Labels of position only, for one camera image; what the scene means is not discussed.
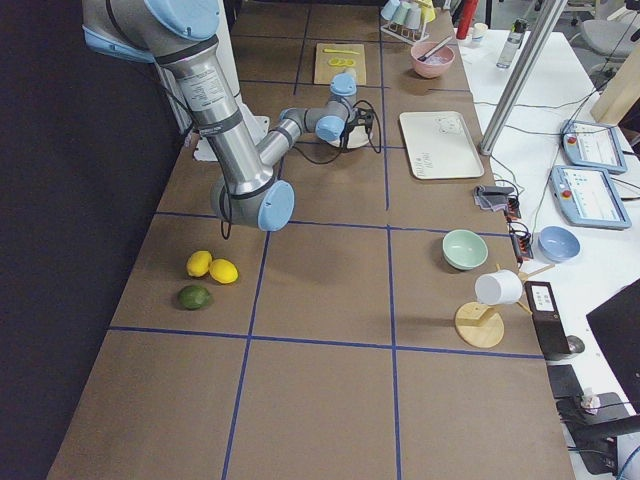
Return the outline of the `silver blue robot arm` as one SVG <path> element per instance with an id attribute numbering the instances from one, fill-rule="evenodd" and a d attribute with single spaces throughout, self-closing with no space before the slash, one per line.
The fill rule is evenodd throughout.
<path id="1" fill-rule="evenodd" d="M 229 224 L 267 232 L 283 228 L 295 194 L 273 167 L 306 133 L 347 143 L 358 116 L 354 78 L 337 74 L 325 106 L 287 109 L 263 139 L 254 141 L 217 58 L 217 2 L 85 1 L 82 7 L 90 49 L 155 63 L 177 80 L 200 136 L 221 166 L 211 194 L 214 212 Z"/>

